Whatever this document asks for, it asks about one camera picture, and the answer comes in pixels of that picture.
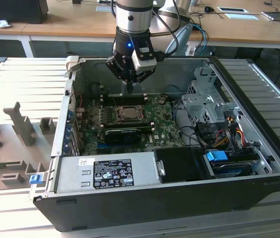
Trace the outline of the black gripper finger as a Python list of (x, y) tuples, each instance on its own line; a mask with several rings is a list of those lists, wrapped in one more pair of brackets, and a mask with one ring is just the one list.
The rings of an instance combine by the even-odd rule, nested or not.
[(140, 74), (137, 74), (135, 71), (132, 71), (131, 74), (131, 93), (133, 92), (134, 87), (137, 83), (142, 83), (145, 79), (150, 77), (154, 73), (154, 70), (144, 71)]
[(121, 80), (122, 83), (122, 93), (131, 93), (131, 66), (130, 58), (122, 57), (115, 58), (109, 57), (106, 60), (107, 67), (115, 75), (115, 77)]

